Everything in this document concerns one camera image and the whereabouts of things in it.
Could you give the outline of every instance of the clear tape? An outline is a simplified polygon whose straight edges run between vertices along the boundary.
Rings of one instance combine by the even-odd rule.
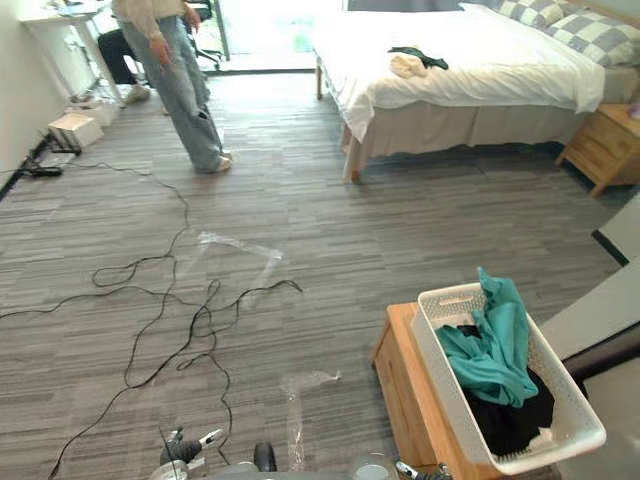
[[[214,232],[201,232],[200,235],[198,235],[198,243],[203,251],[206,250],[210,244],[217,243],[219,245],[229,245],[230,247],[235,247],[238,250],[242,250],[247,253],[255,253],[256,255],[261,255],[267,258],[277,258],[278,260],[282,260],[284,257],[284,253],[280,250],[261,247],[260,245],[252,245],[250,243],[243,242],[242,240],[218,235]]]
[[[260,245],[253,245],[251,243],[243,242],[242,240],[218,235],[214,232],[201,232],[200,235],[198,235],[198,244],[200,245],[200,257],[204,255],[204,252],[206,252],[207,248],[209,248],[209,245],[211,244],[228,245],[243,252],[253,253],[255,255],[266,257],[267,263],[262,272],[260,272],[260,274],[256,277],[253,284],[251,285],[252,289],[266,287],[271,274],[278,266],[278,263],[280,263],[280,261],[284,258],[284,253],[281,250],[262,247]],[[260,296],[260,293],[261,292],[252,292],[247,295],[242,301],[243,308],[253,308],[258,300],[258,297]]]
[[[340,380],[340,371],[331,376],[324,372],[299,373],[282,377],[280,388],[287,396],[289,412],[287,415],[287,442],[289,453],[289,471],[304,470],[304,442],[302,435],[302,389],[317,387],[326,382]]]

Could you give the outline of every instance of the pillow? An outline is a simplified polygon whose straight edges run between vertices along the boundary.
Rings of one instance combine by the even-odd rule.
[[[505,0],[497,11],[538,30],[544,30],[564,16],[553,0]]]
[[[599,13],[574,13],[551,25],[545,33],[603,67],[640,65],[640,30]]]
[[[558,6],[560,7],[560,10],[562,10],[563,17],[567,17],[573,13],[577,13],[580,10],[588,10],[587,7],[578,5],[576,3],[567,2],[565,0],[554,0],[554,1],[558,4]]]

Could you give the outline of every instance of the jeans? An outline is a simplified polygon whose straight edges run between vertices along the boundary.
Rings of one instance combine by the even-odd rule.
[[[129,70],[127,62],[124,61],[125,56],[134,60],[137,60],[137,58],[125,40],[122,30],[114,30],[100,35],[98,37],[98,48],[100,48],[100,53],[109,68],[109,72],[111,72],[113,80],[118,85],[135,85],[138,83],[136,77]]]
[[[162,65],[149,48],[149,40],[130,22],[121,22],[127,42],[158,90],[191,163],[199,173],[212,173],[220,164],[222,142],[207,108],[209,90],[187,32],[178,16],[158,19],[171,51],[171,64]]]

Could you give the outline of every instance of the plastic basket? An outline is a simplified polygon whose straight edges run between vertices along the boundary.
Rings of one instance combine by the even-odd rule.
[[[555,398],[551,424],[553,441],[502,457],[489,451],[435,334],[435,330],[444,324],[473,324],[471,312],[482,309],[485,302],[479,283],[423,292],[418,297],[419,308],[411,323],[440,405],[467,459],[475,464],[492,465],[505,475],[515,475],[601,446],[606,440],[602,423],[527,314],[528,365],[542,378]]]

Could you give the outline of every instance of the white desk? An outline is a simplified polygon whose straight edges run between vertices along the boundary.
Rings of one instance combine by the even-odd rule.
[[[51,54],[51,50],[49,50],[49,48],[47,47],[47,42],[41,35],[41,30],[39,27],[42,27],[44,25],[67,25],[75,27],[78,35],[80,36],[80,39],[82,40],[82,43],[85,44],[87,50],[89,50],[91,56],[98,65],[102,76],[109,83],[109,87],[111,88],[111,92],[113,93],[114,98],[121,107],[124,107],[125,103],[122,95],[120,95],[120,91],[113,81],[111,73],[109,73],[107,64],[100,54],[100,49],[98,48],[98,45],[96,44],[96,41],[91,35],[91,31],[89,30],[89,22],[91,22],[96,15],[109,8],[111,6],[111,2],[85,2],[85,6],[87,8],[84,13],[73,16],[62,16],[57,14],[55,10],[35,10],[33,12],[29,12],[28,15],[20,18],[20,22],[29,29],[29,31],[33,34],[36,41],[40,45],[42,55],[47,63],[47,68],[52,75],[55,75],[57,77],[62,87],[66,90],[66,92],[63,92],[63,94],[66,93],[66,98],[73,96],[75,92],[71,88],[71,85],[69,85],[69,82],[67,81],[64,74],[60,71],[55,58],[53,58],[53,55]]]

